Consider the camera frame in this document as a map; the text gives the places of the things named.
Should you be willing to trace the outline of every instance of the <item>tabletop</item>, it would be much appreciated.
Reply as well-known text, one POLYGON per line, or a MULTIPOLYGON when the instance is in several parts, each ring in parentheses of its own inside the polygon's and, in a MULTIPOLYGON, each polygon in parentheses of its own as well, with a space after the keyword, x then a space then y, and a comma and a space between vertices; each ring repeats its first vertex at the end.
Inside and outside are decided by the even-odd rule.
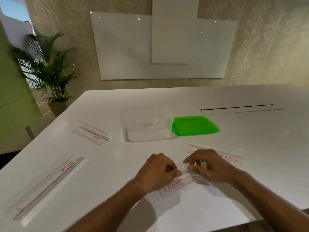
MULTIPOLYGON (((242 148, 242 170, 301 209, 309 208, 309 92, 290 85, 252 85, 98 90, 84 92, 63 114, 0 170, 0 203, 73 147, 85 160, 21 222, 0 207, 1 231, 62 231, 117 192, 152 153, 183 160, 183 139, 129 143, 119 115, 126 107, 167 106, 174 117, 198 110, 271 105, 277 109, 206 115, 220 132, 197 138, 242 148), (76 135, 82 121, 110 137, 102 145, 76 135)), ((207 232, 261 219, 227 184, 197 185, 162 199, 148 194, 128 214, 119 231, 207 232)))

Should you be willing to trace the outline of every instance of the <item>human arm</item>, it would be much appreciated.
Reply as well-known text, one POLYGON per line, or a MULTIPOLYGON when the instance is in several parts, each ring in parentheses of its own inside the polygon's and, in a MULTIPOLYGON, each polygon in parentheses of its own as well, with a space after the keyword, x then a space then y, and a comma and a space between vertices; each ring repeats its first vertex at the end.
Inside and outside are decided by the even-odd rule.
POLYGON ((229 183, 235 187, 275 232, 309 231, 308 215, 263 186, 248 173, 222 159, 214 150, 197 150, 187 157, 184 163, 190 163, 188 170, 199 173, 207 180, 229 183), (207 168, 202 167, 201 162, 206 162, 207 168))
POLYGON ((114 232, 131 208, 147 193, 181 176, 175 163, 164 154, 152 154, 136 177, 120 191, 79 219, 66 232, 114 232))

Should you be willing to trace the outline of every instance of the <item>person's left hand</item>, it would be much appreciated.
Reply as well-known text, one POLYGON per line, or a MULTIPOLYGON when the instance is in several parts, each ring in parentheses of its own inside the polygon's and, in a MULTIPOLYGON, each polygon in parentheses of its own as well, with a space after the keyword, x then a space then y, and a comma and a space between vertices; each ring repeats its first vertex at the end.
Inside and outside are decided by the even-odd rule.
POLYGON ((160 153, 152 154, 134 179, 141 184, 145 193, 150 193, 160 190, 181 175, 182 172, 177 169, 175 163, 160 153))

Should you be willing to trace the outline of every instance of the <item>forearm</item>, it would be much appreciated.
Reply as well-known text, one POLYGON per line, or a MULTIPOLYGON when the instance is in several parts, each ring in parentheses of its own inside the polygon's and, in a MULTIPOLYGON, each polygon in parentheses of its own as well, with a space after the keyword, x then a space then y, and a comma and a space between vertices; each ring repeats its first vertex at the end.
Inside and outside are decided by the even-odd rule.
POLYGON ((114 232, 144 196, 139 183, 129 181, 120 191, 77 221, 66 232, 114 232))
POLYGON ((309 231, 309 216, 243 171, 231 182, 276 232, 309 231))

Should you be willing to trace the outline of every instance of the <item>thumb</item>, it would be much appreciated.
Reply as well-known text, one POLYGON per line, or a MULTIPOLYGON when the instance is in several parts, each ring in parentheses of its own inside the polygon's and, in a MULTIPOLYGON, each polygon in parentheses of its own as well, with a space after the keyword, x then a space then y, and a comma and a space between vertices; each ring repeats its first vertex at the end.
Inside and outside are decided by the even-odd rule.
POLYGON ((179 171, 178 169, 174 169, 170 172, 167 173, 169 175, 170 178, 177 178, 177 177, 180 177, 182 175, 182 172, 179 171))
POLYGON ((199 165, 189 165, 188 166, 188 170, 189 171, 193 171, 195 173, 198 173, 200 175, 202 175, 204 178, 208 179, 208 170, 203 168, 202 166, 199 166, 199 165))

